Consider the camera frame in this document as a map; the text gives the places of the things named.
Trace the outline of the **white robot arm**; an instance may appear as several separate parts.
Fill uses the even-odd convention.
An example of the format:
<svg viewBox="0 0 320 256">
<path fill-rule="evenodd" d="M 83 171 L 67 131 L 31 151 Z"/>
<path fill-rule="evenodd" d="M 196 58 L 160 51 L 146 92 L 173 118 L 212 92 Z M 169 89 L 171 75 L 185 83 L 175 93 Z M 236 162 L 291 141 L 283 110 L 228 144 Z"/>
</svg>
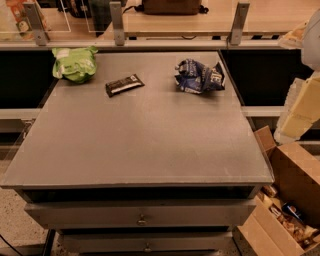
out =
<svg viewBox="0 0 320 256">
<path fill-rule="evenodd" d="M 287 93 L 274 132 L 274 139 L 285 144 L 299 140 L 320 119 L 320 10 L 283 36 L 279 45 L 300 49 L 301 62 L 313 70 L 306 80 L 295 78 Z"/>
</svg>

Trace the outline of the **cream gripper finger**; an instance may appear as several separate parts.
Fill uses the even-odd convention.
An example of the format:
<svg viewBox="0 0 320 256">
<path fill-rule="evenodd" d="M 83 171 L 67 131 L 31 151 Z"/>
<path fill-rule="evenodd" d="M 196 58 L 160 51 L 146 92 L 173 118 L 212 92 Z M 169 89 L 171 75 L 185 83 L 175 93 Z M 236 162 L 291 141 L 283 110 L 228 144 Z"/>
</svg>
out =
<svg viewBox="0 0 320 256">
<path fill-rule="evenodd" d="M 303 84 L 292 112 L 306 120 L 320 118 L 320 79 L 309 78 Z"/>
<path fill-rule="evenodd" d="M 286 113 L 280 116 L 280 133 L 291 138 L 300 138 L 314 121 L 306 116 Z"/>
</svg>

